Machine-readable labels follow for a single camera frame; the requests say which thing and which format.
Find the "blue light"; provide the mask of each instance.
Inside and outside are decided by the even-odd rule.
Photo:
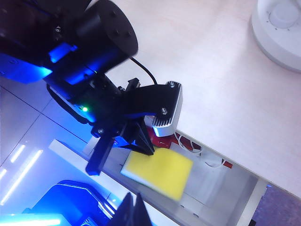
[[[55,226],[60,225],[61,220],[50,219],[50,220],[26,220],[18,222],[0,223],[0,226]]]
[[[10,159],[11,163],[14,163],[17,160],[17,158],[20,156],[20,154],[22,153],[24,148],[25,148],[25,145],[21,145],[19,147],[19,149],[16,151],[16,153],[13,155],[13,157],[11,157],[11,159]]]
[[[3,77],[21,83],[35,82],[52,73],[51,70],[45,67],[32,65],[4,53],[0,53],[0,68],[3,71]]]
[[[71,46],[65,42],[63,42],[61,45],[55,47],[53,50],[51,50],[48,54],[50,56],[50,60],[52,63],[56,63],[60,59],[62,59],[65,55],[70,53],[71,51],[77,50],[77,46]]]
[[[38,160],[39,156],[42,154],[43,150],[38,150],[36,154],[33,156],[33,158],[30,160],[28,165],[25,167],[25,169],[22,171],[18,179],[13,183],[13,185],[10,187],[9,191],[6,193],[6,195],[3,197],[3,199],[0,202],[0,205],[3,206],[4,203],[10,198],[11,194],[14,192],[14,190],[18,187],[22,179],[25,177],[25,175],[28,173],[30,168],[35,164],[35,162]]]

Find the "blue object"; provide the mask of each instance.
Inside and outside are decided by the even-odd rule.
[[[26,61],[0,53],[0,76],[21,83],[30,83],[44,79],[52,71],[45,67],[32,65]]]
[[[0,226],[70,226],[61,214],[1,215]]]
[[[71,46],[65,42],[51,50],[48,54],[52,63],[56,63],[71,51],[77,50],[77,46]]]
[[[92,186],[65,180],[53,186],[27,213],[60,213],[71,225],[89,220],[105,226],[115,209]]]

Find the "cable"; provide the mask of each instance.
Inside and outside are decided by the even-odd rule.
[[[177,141],[178,141],[178,143],[179,143],[179,146],[180,146],[182,149],[184,149],[184,150],[186,150],[186,151],[189,151],[189,152],[191,152],[191,153],[193,153],[193,154],[197,154],[197,155],[200,155],[200,154],[202,153],[202,149],[200,149],[199,152],[193,152],[193,150],[195,150],[195,149],[193,148],[193,143],[192,143],[192,141],[190,141],[190,145],[191,145],[191,147],[192,147],[192,151],[191,151],[191,150],[189,150],[187,147],[185,147],[185,145],[183,145],[182,142],[180,141],[181,138],[182,138],[182,135],[180,135],[180,136],[178,137],[177,134],[174,133],[174,136],[175,136],[175,138],[177,139]],[[204,163],[205,163],[207,166],[211,167],[211,168],[219,168],[219,167],[223,166],[223,165],[225,164],[225,162],[226,162],[226,160],[223,159],[223,160],[222,160],[222,163],[221,163],[220,165],[218,165],[218,166],[212,166],[212,165],[210,165],[210,164],[207,163],[207,162],[204,162]]]
[[[152,73],[146,68],[144,67],[139,61],[137,61],[135,58],[131,57],[130,58],[135,64],[137,64],[139,67],[141,67],[143,70],[145,70],[145,72],[150,76],[150,78],[153,80],[155,85],[158,85],[155,77],[152,75]]]
[[[191,153],[193,153],[193,154],[197,154],[197,155],[199,155],[199,154],[202,153],[202,149],[200,149],[199,152],[194,152],[194,151],[193,151],[193,150],[195,150],[195,149],[193,148],[192,141],[190,141],[190,145],[191,145],[191,147],[192,147],[192,150],[189,150],[189,149],[188,149],[187,147],[185,147],[185,145],[183,145],[182,142],[181,142],[182,135],[180,135],[180,136],[178,137],[177,134],[174,133],[174,136],[175,136],[175,138],[177,139],[177,141],[178,141],[178,143],[179,143],[179,146],[180,146],[182,149],[184,149],[184,150],[186,150],[186,151],[189,151],[189,152],[191,152]]]

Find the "screw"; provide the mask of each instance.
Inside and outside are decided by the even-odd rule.
[[[163,115],[166,115],[166,114],[167,114],[167,110],[166,110],[166,108],[162,107],[162,109],[161,109],[161,113],[162,113]]]
[[[169,83],[169,86],[170,86],[171,88],[173,88],[173,87],[174,87],[174,81],[171,81],[171,82]]]
[[[15,59],[9,61],[12,65],[17,65],[19,62]]]
[[[116,17],[116,16],[117,16],[116,12],[115,12],[115,11],[112,11],[112,12],[111,12],[111,16],[112,16],[112,17]]]
[[[104,129],[99,129],[99,130],[98,130],[98,133],[99,133],[99,134],[104,133]]]
[[[60,26],[56,26],[55,31],[57,33],[60,33],[62,31],[62,28]]]
[[[115,34],[116,36],[119,36],[119,35],[120,35],[120,33],[119,33],[119,31],[118,31],[117,29],[114,31],[114,34]]]

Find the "yellow sponge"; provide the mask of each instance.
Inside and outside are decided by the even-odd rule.
[[[155,191],[180,200],[192,160],[166,148],[157,148],[154,155],[131,152],[121,173]]]

